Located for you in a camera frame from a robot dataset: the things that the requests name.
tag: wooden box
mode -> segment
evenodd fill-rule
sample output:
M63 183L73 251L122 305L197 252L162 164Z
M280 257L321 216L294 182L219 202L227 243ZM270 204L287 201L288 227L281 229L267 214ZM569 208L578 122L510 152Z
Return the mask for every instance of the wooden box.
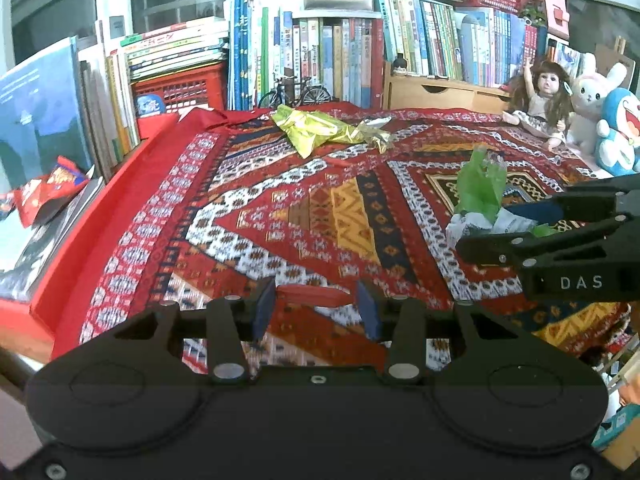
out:
M497 88L471 85L463 81L409 75L391 75L386 64L383 108L466 108L481 114L501 114L507 109L509 94Z

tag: white stuffed bunny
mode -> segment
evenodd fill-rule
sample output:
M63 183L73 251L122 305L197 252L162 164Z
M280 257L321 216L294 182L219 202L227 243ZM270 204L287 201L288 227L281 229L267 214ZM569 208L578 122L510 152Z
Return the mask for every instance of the white stuffed bunny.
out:
M583 155L593 155L598 134L596 125L602 118L604 98L620 86L626 77L626 67L616 63L606 77L596 72L596 57L584 54L583 71L572 84L571 103L574 113L569 117L567 144L580 148Z

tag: miniature bicycle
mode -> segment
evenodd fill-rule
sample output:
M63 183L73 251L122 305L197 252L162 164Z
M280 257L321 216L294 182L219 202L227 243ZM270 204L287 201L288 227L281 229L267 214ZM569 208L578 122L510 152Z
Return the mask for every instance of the miniature bicycle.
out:
M262 96L258 108L277 108L281 104L294 108L300 105L319 105L332 100L331 94L324 86L307 86L307 83L311 81L310 77L303 77L300 83L293 81L285 83L284 81L287 79L292 80L294 76L284 75L276 79L276 88ZM292 99L290 94L293 93L296 86L300 86L300 97Z

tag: doraemon plush toy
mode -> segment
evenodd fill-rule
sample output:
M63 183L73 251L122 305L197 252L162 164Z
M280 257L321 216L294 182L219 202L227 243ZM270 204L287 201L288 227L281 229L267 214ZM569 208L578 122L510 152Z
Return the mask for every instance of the doraemon plush toy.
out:
M613 176L640 173L640 101L625 88L604 99L596 126L596 163Z
M575 113L569 116L567 144L578 147L583 155L593 155L598 140L596 125L602 118L604 99L625 77L626 67L622 63L616 63L604 77L596 72L596 57L584 54L582 74L571 85Z

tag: blue stuffed toy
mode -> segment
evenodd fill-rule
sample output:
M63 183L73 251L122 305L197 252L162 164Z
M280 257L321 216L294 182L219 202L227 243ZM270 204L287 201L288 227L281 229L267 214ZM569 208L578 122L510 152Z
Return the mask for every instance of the blue stuffed toy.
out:
M596 126L596 163L613 176L640 173L640 101L625 88L604 99Z

